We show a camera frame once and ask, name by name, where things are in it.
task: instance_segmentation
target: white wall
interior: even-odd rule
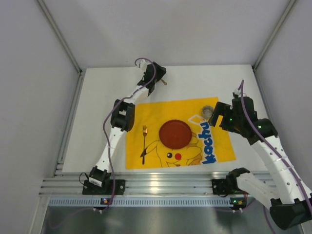
[[[298,1],[257,71],[258,80],[283,146],[299,174],[310,187],[312,187],[311,9],[312,1]]]
[[[28,232],[77,73],[34,0],[0,2],[0,232]]]
[[[83,68],[253,64],[288,0],[45,0]]]

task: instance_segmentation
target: fork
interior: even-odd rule
[[[147,136],[147,126],[143,125],[143,136],[144,136],[144,142],[143,142],[143,151],[145,150],[145,138]],[[145,156],[143,156],[142,164],[145,163]]]

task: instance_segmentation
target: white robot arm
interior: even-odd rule
[[[109,155],[111,159],[114,158],[116,154],[115,149],[118,147],[121,137],[132,129],[135,120],[136,104],[143,102],[145,98],[152,93],[155,84],[166,74],[166,68],[159,66],[155,62],[151,64],[144,59],[140,61],[139,67],[144,71],[144,76],[137,84],[135,90],[128,97],[121,100],[117,99],[114,103],[114,108],[111,112],[112,128],[108,137],[109,142],[106,143],[99,161],[91,170],[88,180],[85,181],[83,194],[95,195],[112,193],[112,188],[110,188],[112,180],[110,179],[111,166]]]
[[[276,188],[261,182],[247,169],[239,168],[226,176],[223,191],[249,193],[270,210],[274,222],[283,230],[311,220],[312,191],[293,168],[273,124],[268,119],[257,118],[251,98],[239,97],[238,92],[233,95],[232,105],[216,104],[209,123],[215,126],[218,116],[223,116],[220,124],[223,130],[246,138],[265,163]]]

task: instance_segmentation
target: yellow placemat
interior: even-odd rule
[[[136,106],[135,123],[126,137],[126,169],[190,166],[235,160],[228,132],[219,125],[210,127],[201,115],[203,106],[215,107],[217,97],[144,103]],[[191,142],[182,149],[169,149],[159,139],[161,126],[172,119],[182,120],[192,130]],[[143,164],[143,126],[145,137],[145,160]]]

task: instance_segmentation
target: white table surface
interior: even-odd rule
[[[267,117],[264,104],[250,65],[166,66],[167,74],[156,84],[145,102],[218,97],[231,104],[232,92],[245,80],[244,92],[254,101],[258,118]],[[89,68],[86,71],[77,111],[63,166],[64,172],[89,172],[99,160],[106,144],[102,125],[116,99],[129,95],[143,72],[135,67]],[[245,167],[251,171],[267,171],[260,157],[247,140],[229,133],[235,161],[205,165],[135,169],[125,168],[125,137],[120,144],[113,166],[116,172],[228,172]]]

